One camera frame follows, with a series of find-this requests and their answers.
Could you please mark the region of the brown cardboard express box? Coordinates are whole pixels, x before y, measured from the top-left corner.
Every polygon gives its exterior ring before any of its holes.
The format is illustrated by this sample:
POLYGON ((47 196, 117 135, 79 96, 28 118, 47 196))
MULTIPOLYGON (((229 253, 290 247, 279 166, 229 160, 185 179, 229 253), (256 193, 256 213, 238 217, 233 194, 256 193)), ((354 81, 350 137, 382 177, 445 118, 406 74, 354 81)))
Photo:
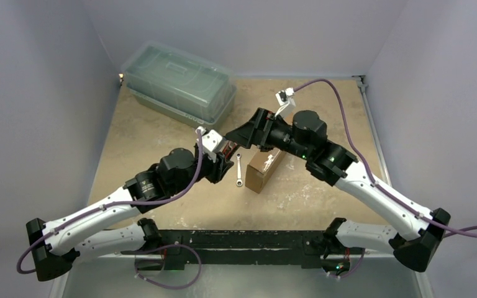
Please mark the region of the brown cardboard express box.
POLYGON ((278 148, 261 151, 256 144, 250 149, 255 150, 255 154, 246 166, 245 187, 260 194, 287 153, 278 148))

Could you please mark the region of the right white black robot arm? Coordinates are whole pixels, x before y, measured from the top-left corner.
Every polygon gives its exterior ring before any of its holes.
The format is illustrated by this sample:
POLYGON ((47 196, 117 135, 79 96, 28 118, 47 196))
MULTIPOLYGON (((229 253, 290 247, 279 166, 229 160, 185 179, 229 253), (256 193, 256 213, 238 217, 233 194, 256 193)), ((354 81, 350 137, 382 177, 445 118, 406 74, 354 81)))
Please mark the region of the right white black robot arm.
POLYGON ((259 108, 225 138, 247 149, 277 148, 303 159, 313 177, 358 199, 387 222, 375 225, 335 218, 319 242, 325 255, 364 248, 392 254, 413 271, 426 271, 443 240, 450 214, 442 208, 430 210, 419 205, 368 174, 352 152, 328 139, 327 124, 316 112, 299 111, 288 124, 259 108))

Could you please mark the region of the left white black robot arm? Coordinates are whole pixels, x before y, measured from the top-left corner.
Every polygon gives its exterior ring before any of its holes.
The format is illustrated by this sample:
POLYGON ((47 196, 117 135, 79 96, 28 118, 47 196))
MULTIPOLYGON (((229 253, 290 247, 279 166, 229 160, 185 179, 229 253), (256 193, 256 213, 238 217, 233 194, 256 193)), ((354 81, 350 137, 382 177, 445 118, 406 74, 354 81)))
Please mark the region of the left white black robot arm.
POLYGON ((194 150, 175 148, 149 169, 136 174, 107 197, 71 215, 52 221, 36 218, 26 224, 28 249, 16 270, 49 281, 74 264, 111 253, 152 254, 167 250, 152 219, 125 228, 111 225, 185 196, 200 180, 219 183, 234 165, 238 145, 203 137, 194 150))

